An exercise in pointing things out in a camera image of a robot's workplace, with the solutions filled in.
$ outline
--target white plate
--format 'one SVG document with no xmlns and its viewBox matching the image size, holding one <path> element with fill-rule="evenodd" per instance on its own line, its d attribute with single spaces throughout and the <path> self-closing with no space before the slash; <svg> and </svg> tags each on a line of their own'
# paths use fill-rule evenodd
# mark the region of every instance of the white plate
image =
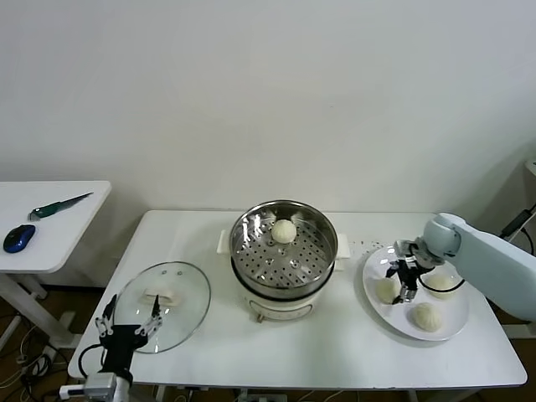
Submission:
<svg viewBox="0 0 536 402">
<path fill-rule="evenodd" d="M 454 295 L 442 300 L 432 296 L 419 284 L 419 290 L 411 303 L 391 306 L 383 304 L 376 296 L 376 281 L 385 278 L 385 272 L 389 269 L 390 261 L 396 260 L 396 254 L 392 247 L 385 247 L 374 252 L 365 262 L 363 268 L 363 286 L 370 304 L 376 312 L 391 326 L 410 337 L 426 341 L 445 341 L 457 335 L 466 325 L 469 316 L 469 303 L 465 294 L 464 286 L 461 286 Z M 444 273 L 455 278 L 457 283 L 461 278 L 456 273 L 454 266 L 445 263 L 435 268 L 431 274 Z M 432 303 L 440 311 L 443 325 L 435 332 L 427 332 L 418 328 L 411 320 L 410 312 L 418 303 Z"/>
</svg>

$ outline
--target white wall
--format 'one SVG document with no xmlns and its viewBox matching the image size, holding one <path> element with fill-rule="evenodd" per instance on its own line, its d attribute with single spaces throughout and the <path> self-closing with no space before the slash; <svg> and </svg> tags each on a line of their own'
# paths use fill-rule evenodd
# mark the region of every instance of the white wall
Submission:
<svg viewBox="0 0 536 402">
<path fill-rule="evenodd" d="M 535 60 L 532 0 L 4 1 L 0 179 L 112 181 L 75 265 L 148 209 L 279 197 L 497 227 Z"/>
</svg>

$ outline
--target green knife handle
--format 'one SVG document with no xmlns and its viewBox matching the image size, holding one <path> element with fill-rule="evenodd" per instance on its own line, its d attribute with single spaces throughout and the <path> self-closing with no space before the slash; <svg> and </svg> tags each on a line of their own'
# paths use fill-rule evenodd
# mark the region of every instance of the green knife handle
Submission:
<svg viewBox="0 0 536 402">
<path fill-rule="evenodd" d="M 39 218 L 46 218 L 47 216 L 54 215 L 56 212 L 58 212 L 60 205 L 61 202 L 46 205 L 41 208 L 36 208 L 33 210 L 33 214 Z"/>
</svg>

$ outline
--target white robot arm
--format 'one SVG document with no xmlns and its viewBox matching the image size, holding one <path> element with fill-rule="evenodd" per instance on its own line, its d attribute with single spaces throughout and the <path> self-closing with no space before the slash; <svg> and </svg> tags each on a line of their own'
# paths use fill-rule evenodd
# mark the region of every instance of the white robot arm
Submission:
<svg viewBox="0 0 536 402">
<path fill-rule="evenodd" d="M 400 301 L 415 296 L 415 276 L 446 260 L 505 312 L 536 321 L 536 257 L 472 228 L 464 219 L 438 214 L 426 224 L 422 237 L 415 242 L 399 240 L 395 249 L 403 266 L 396 268 L 403 288 Z"/>
</svg>

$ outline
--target glass lid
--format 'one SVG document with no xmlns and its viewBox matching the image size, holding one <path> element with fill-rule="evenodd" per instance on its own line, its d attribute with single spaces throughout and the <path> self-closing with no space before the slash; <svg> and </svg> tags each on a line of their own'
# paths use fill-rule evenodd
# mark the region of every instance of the glass lid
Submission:
<svg viewBox="0 0 536 402">
<path fill-rule="evenodd" d="M 210 305 L 207 276 L 188 262 L 163 262 L 147 268 L 121 291 L 114 310 L 115 324 L 143 324 L 156 296 L 162 326 L 140 353 L 159 353 L 186 341 L 201 325 Z"/>
</svg>

